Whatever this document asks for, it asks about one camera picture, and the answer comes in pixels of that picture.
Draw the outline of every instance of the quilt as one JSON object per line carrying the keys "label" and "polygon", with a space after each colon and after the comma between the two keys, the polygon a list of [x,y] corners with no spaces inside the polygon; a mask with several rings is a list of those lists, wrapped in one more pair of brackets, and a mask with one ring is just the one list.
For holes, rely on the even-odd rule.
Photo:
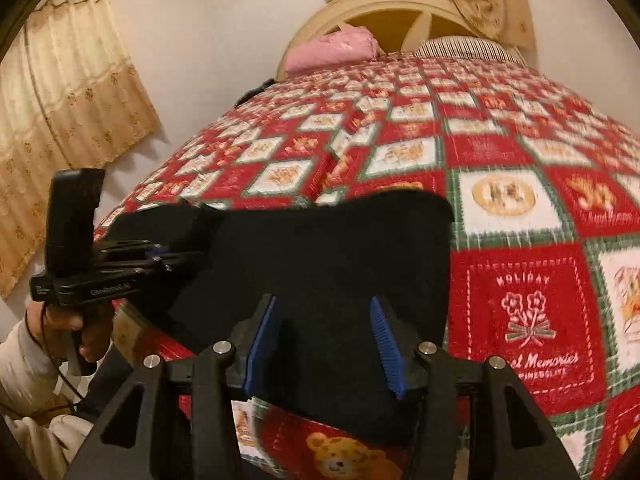
{"label": "quilt", "polygon": [[[606,478],[640,429],[640,136],[535,70],[394,55],[275,84],[190,139],[97,235],[179,198],[311,207],[405,188],[454,207],[449,352],[507,359],[582,478]],[[188,354],[159,333],[145,349]],[[259,399],[235,409],[244,457],[276,475],[381,470],[332,476],[331,445],[399,478],[402,450]],[[282,433],[291,417],[297,433]]]}

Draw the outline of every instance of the sleeve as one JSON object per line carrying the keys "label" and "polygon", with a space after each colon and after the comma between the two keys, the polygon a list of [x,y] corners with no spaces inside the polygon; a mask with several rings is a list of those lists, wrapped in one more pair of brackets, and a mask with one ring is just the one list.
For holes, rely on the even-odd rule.
{"label": "sleeve", "polygon": [[93,425],[72,415],[55,417],[48,428],[32,418],[4,418],[12,435],[44,480],[62,480],[67,465],[91,431]]}
{"label": "sleeve", "polygon": [[16,415],[31,415],[57,402],[55,365],[27,332],[24,320],[0,343],[0,403]]}

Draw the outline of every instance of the striped pillow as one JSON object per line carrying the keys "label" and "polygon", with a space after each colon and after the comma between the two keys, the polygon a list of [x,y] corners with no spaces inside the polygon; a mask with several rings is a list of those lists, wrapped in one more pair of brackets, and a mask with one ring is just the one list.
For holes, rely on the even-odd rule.
{"label": "striped pillow", "polygon": [[512,62],[522,65],[498,43],[468,36],[444,36],[427,40],[420,44],[417,57],[462,57],[465,59],[484,59],[485,61]]}

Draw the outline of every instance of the hand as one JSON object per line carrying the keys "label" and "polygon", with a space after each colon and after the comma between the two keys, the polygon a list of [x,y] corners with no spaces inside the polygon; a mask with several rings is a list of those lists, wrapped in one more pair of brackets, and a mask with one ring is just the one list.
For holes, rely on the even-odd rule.
{"label": "hand", "polygon": [[90,363],[103,358],[109,349],[111,332],[113,331],[113,307],[110,302],[100,303],[90,308],[92,322],[85,327],[82,314],[77,310],[49,305],[44,315],[44,327],[40,323],[44,303],[31,303],[27,307],[26,322],[41,348],[44,349],[44,338],[51,355],[56,359],[65,359],[63,334],[82,330],[80,355]]}

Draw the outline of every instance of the silver bolt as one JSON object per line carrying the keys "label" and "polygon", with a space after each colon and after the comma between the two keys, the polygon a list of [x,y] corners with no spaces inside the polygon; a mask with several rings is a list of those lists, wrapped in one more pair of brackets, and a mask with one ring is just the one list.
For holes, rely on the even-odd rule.
{"label": "silver bolt", "polygon": [[145,357],[145,360],[142,361],[147,368],[155,368],[160,364],[160,356],[156,354],[151,354]]}
{"label": "silver bolt", "polygon": [[501,358],[499,355],[489,357],[489,366],[495,370],[502,370],[507,365],[507,361]]}
{"label": "silver bolt", "polygon": [[418,350],[425,355],[433,355],[438,351],[438,347],[431,341],[424,341],[418,345]]}
{"label": "silver bolt", "polygon": [[218,341],[215,345],[213,345],[213,351],[216,354],[226,354],[231,350],[231,343],[229,341]]}

